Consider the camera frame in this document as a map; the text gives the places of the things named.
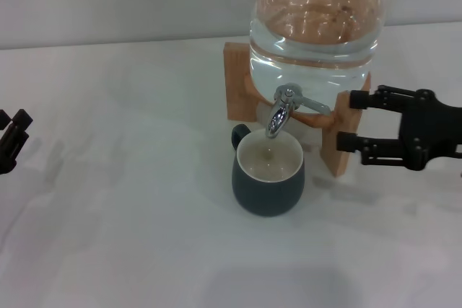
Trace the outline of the dark grey ceramic cup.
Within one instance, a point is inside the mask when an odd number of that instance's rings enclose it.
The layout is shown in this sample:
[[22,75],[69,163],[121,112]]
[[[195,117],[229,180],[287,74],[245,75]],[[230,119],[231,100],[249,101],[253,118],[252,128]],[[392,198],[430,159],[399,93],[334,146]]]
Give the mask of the dark grey ceramic cup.
[[298,203],[305,187],[305,158],[299,141],[287,132],[276,138],[265,130],[235,126],[231,134],[235,158],[232,191],[246,211],[279,216]]

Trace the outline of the glass water dispenser jar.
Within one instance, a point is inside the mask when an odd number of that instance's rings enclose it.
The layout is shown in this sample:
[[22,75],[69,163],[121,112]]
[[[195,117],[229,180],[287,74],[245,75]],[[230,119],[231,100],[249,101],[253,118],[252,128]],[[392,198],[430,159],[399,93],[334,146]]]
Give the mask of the glass water dispenser jar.
[[283,84],[334,107],[338,93],[361,89],[383,27],[383,0],[256,0],[250,72],[273,101]]

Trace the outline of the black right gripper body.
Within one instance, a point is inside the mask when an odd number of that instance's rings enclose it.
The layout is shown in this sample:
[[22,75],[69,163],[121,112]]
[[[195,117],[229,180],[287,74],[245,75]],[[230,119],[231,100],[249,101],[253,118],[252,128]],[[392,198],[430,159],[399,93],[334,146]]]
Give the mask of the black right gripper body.
[[405,168],[422,171],[436,158],[462,159],[462,107],[442,103],[429,89],[404,94],[398,139]]

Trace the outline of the chrome faucet tap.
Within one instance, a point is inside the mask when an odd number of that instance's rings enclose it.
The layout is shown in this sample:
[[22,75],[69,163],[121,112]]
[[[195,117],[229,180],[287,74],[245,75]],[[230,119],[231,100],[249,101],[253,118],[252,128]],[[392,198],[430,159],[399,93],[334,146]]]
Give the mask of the chrome faucet tap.
[[294,111],[301,105],[314,110],[321,115],[330,115],[329,106],[312,100],[302,94],[302,87],[297,84],[284,84],[277,87],[274,93],[274,105],[266,124],[266,137],[276,138]]

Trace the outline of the wooden dispenser stand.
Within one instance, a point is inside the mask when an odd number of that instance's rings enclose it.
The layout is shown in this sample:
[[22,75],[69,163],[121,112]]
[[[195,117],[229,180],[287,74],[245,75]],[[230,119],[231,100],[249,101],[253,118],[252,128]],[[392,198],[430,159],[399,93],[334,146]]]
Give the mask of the wooden dispenser stand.
[[[226,42],[223,49],[227,118],[255,123],[258,104],[269,105],[254,87],[250,76],[250,45]],[[349,107],[350,93],[340,92],[330,116],[293,113],[293,118],[311,128],[322,130],[321,159],[334,177],[342,176],[348,166],[349,154],[336,150],[336,136],[340,131],[356,133],[362,117],[361,110]]]

